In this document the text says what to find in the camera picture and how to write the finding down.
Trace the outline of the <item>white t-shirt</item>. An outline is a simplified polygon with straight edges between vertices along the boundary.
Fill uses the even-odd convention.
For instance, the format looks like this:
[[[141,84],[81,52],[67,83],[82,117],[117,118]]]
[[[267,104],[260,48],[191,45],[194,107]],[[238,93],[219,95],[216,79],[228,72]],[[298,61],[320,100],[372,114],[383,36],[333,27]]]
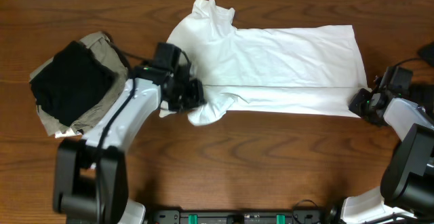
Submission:
[[[193,125],[228,111],[350,116],[351,97],[368,85],[352,26],[239,29],[234,16],[215,0],[195,0],[168,37],[203,84]]]

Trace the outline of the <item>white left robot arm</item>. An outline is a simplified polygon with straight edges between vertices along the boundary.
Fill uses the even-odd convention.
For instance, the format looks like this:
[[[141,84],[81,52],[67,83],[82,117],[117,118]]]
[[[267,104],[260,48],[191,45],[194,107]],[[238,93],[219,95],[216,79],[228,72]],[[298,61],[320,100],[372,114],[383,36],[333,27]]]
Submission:
[[[161,104],[188,111],[205,100],[196,68],[138,66],[105,116],[79,141],[58,148],[53,209],[67,223],[143,223],[146,208],[129,198],[126,154]]]

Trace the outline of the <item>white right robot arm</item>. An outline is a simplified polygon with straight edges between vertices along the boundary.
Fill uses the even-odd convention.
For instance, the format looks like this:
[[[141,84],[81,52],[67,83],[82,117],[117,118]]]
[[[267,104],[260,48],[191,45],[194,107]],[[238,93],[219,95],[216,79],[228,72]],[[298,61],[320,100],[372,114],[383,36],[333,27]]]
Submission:
[[[348,197],[336,223],[433,222],[433,86],[413,85],[410,97],[384,106],[400,139],[378,187]]]

